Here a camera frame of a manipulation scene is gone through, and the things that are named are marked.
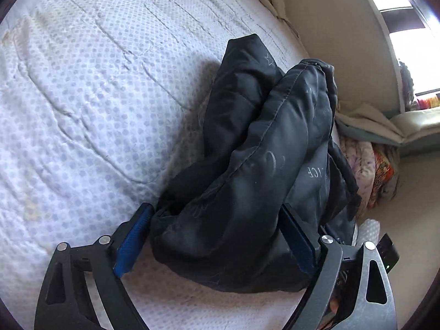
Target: black jacket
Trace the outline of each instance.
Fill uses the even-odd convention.
[[[278,228],[283,203],[351,243],[357,185],[331,138],[333,66],[283,76],[257,35],[230,40],[203,126],[205,157],[178,174],[151,224],[155,258],[220,291],[298,291],[309,283]]]

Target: beige wall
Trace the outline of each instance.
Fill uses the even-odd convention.
[[[399,328],[414,313],[440,268],[440,154],[404,159],[394,200],[370,211],[400,254],[389,273]]]
[[[366,101],[384,112],[401,110],[397,60],[372,0],[285,0],[285,5],[310,57],[335,66],[340,99]]]

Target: silver screw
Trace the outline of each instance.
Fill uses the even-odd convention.
[[[102,236],[100,238],[100,244],[109,244],[110,242],[110,236]]]
[[[326,243],[326,244],[332,244],[332,243],[334,242],[333,237],[328,236],[328,235],[323,235],[323,236],[321,237],[321,239],[322,239],[322,241],[323,241],[324,243]]]
[[[370,251],[373,251],[373,250],[375,250],[376,246],[373,242],[366,241],[365,248],[369,249]]]
[[[67,249],[67,243],[63,242],[58,244],[58,246],[56,247],[59,251],[65,251]]]

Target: star print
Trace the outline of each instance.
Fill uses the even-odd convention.
[[[269,57],[269,53],[266,55],[265,59],[268,61],[269,65],[274,65],[274,64],[272,63],[272,62],[273,62],[273,59]]]

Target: polka dot bed sheet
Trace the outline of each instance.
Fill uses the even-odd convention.
[[[227,41],[307,53],[258,0],[18,0],[0,25],[0,298],[32,329],[59,242],[93,243],[202,155]],[[93,279],[92,301],[111,329]],[[152,330],[281,329],[301,293],[219,293],[146,245],[123,283]]]

